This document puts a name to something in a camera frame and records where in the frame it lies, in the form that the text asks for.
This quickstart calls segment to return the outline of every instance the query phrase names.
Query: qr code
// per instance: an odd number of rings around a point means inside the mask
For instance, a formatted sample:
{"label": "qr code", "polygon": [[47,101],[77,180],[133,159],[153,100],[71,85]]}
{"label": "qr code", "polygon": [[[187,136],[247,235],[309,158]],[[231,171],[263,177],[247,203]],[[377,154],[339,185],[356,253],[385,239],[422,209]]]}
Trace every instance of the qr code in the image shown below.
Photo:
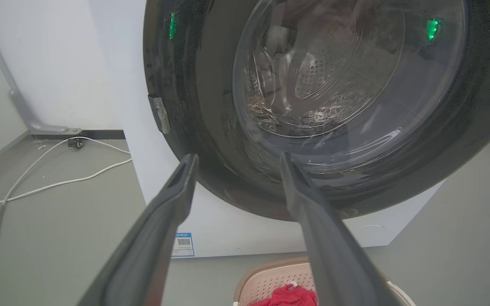
{"label": "qr code", "polygon": [[189,246],[190,245],[190,239],[177,239],[177,244],[179,246]]}

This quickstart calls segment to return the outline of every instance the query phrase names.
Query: laundry basket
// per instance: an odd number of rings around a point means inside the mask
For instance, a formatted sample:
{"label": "laundry basket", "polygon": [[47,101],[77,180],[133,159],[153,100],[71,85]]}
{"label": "laundry basket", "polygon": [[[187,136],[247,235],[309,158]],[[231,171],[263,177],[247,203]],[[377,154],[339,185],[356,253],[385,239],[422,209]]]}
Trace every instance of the laundry basket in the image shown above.
{"label": "laundry basket", "polygon": [[[403,305],[415,306],[405,292],[391,283],[383,273],[380,272],[380,275],[387,282],[387,286],[402,300]],[[291,282],[315,291],[313,274],[307,257],[277,261],[253,269],[237,286],[233,306],[249,306],[259,300],[270,298],[274,290]]]}

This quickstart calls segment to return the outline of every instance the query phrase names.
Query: gray metal bracket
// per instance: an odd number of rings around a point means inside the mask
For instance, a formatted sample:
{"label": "gray metal bracket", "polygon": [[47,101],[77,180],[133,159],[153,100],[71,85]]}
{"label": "gray metal bracket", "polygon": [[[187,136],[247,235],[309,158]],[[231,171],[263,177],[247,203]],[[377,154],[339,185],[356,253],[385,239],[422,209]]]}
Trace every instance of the gray metal bracket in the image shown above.
{"label": "gray metal bracket", "polygon": [[12,74],[10,73],[10,70],[8,66],[5,63],[5,60],[1,56],[0,53],[0,69],[5,76],[5,79],[7,83],[9,84],[10,91],[9,91],[9,97],[16,107],[16,110],[20,114],[20,117],[22,117],[22,120],[24,121],[26,127],[28,128],[28,131],[30,134],[36,134],[36,135],[41,135],[41,134],[69,134],[69,135],[75,135],[80,133],[80,129],[75,128],[75,129],[70,129],[66,126],[57,126],[57,125],[49,125],[49,124],[44,124],[42,123],[36,116],[35,114],[31,111],[29,108],[28,103],[26,103],[24,97],[20,93],[18,86],[16,85],[16,82],[14,78],[12,77]]}

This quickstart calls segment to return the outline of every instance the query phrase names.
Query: gray floor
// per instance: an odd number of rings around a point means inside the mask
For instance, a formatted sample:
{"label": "gray floor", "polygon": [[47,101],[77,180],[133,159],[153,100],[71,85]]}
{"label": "gray floor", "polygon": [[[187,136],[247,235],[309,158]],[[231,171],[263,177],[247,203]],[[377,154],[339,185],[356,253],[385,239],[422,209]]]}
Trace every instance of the gray floor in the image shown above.
{"label": "gray floor", "polygon": [[[54,143],[26,139],[0,156],[0,200]],[[128,158],[93,143],[54,151],[15,194]],[[0,242],[0,305],[74,305],[143,207],[131,163],[9,203]],[[366,251],[418,306],[490,304],[490,144],[448,178],[391,245]],[[247,270],[296,255],[173,260],[163,304],[228,306]]]}

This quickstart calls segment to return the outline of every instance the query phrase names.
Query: door glass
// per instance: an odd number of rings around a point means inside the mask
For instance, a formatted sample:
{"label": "door glass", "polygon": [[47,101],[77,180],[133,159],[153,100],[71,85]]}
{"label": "door glass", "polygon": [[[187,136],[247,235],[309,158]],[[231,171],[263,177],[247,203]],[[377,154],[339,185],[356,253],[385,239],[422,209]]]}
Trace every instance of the door glass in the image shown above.
{"label": "door glass", "polygon": [[442,101],[464,16],[460,0],[261,0],[234,61],[241,124],[312,172],[375,161]]}

